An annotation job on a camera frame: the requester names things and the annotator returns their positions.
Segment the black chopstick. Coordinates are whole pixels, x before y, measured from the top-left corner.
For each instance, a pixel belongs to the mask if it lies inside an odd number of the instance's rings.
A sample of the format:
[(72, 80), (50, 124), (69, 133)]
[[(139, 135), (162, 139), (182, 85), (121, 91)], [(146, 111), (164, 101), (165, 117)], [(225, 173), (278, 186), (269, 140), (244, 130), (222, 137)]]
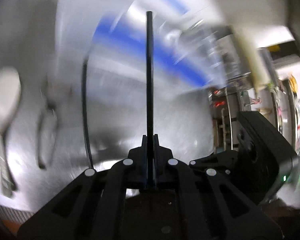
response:
[(94, 168), (93, 157), (91, 153), (88, 115), (87, 115), (87, 72), (88, 72), (89, 55), (86, 55), (82, 65), (81, 78), (81, 105), (82, 105), (82, 121), (83, 121), (83, 137), (85, 144), (85, 151), (89, 161), (89, 168)]
[(153, 179), (153, 12), (146, 12), (146, 100), (147, 100), (147, 186), (152, 189)]

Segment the white plastic rice spoon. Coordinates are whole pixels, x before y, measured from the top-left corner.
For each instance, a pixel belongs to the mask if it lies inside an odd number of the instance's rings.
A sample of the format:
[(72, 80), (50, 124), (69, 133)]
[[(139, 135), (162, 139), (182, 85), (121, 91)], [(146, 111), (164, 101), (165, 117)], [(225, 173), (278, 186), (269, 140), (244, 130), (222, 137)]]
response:
[(13, 121), (21, 97), (21, 81), (18, 71), (12, 66), (0, 69), (0, 185), (4, 196), (10, 198), (15, 183), (10, 175), (4, 135)]

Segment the stainless steel appliance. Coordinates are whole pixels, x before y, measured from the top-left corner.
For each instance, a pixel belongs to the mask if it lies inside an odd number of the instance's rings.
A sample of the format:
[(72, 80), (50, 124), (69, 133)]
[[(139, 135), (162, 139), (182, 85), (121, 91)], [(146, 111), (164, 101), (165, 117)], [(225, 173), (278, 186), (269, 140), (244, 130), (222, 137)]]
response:
[(240, 111), (257, 111), (279, 131), (283, 132), (283, 118), (279, 107), (279, 89), (270, 84), (261, 92), (262, 98), (254, 96), (253, 81), (248, 63), (243, 57), (235, 36), (229, 26), (214, 27), (217, 49), (226, 73), (226, 87), (209, 89), (209, 103), (213, 125), (213, 153), (238, 150)]

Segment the clear plastic storage bin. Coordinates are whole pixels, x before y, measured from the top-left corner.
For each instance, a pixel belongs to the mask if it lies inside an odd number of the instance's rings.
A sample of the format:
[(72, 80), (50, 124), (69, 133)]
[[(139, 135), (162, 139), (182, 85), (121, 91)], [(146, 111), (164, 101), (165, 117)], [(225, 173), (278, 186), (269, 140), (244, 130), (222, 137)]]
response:
[(180, 0), (57, 0), (57, 77), (102, 100), (144, 99), (146, 78), (174, 98), (226, 86), (211, 28)]

